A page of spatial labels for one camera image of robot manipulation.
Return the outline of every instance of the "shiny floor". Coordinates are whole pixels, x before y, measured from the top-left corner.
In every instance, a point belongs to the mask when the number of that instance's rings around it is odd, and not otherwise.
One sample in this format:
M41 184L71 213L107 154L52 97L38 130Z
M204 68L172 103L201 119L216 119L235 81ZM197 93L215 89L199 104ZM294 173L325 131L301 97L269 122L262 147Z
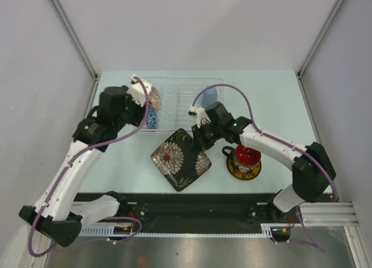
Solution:
M310 231L326 254L308 245L275 246L270 240L259 238L138 237L115 246L97 241L63 252L54 251L49 254L45 268L355 267L342 227ZM297 227L292 232L292 239L295 238L307 240Z

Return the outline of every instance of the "dish rack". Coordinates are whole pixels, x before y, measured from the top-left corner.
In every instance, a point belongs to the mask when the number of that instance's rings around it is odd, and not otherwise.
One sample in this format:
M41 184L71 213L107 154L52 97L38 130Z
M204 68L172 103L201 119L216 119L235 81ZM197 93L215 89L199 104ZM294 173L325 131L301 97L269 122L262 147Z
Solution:
M224 83L221 78L143 77L160 94L161 107L156 112L157 129L143 128L142 135L170 135L179 128L190 132L196 118L188 114L196 96L206 87ZM217 100L223 103L223 87L217 87ZM201 106L202 95L195 106Z

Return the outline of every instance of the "cup handle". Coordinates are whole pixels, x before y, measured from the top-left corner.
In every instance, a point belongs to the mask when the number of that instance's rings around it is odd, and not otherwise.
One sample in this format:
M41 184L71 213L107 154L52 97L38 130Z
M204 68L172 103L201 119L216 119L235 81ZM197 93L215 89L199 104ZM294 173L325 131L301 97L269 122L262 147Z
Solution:
M225 146L222 148L222 153L228 157L228 158L233 158L234 156L234 153L235 153L235 149L233 147L230 147L230 146Z

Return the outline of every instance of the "white table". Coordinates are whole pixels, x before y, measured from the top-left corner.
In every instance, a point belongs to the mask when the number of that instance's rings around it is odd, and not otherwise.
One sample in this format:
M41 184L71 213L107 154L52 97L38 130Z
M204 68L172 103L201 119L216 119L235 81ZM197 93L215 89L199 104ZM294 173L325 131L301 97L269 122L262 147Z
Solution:
M314 139L310 120L292 70L216 70L177 72L135 72L139 77L219 77L226 84L241 89L250 100L257 124L266 131L288 140L311 144ZM110 85L129 85L132 72L103 72L99 94ZM236 118L249 117L243 98L234 90L224 89L224 105ZM119 136L133 130L126 126ZM80 192L175 193L150 159L150 154L167 136L134 135L112 144L92 168ZM221 148L227 145L220 140L206 151L212 167L180 193L263 193L277 192L292 181L291 172L271 158L262 156L262 171L251 181L233 177L226 168L226 157Z

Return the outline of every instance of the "red cup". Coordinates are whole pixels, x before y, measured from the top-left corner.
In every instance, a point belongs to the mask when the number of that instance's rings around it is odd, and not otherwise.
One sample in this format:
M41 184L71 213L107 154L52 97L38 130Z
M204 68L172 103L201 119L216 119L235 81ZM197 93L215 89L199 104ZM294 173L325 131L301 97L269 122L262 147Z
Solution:
M225 146L222 148L222 153L226 157L232 159L235 168L241 173L253 171L261 160L260 151L242 145L237 146L236 149L230 146Z

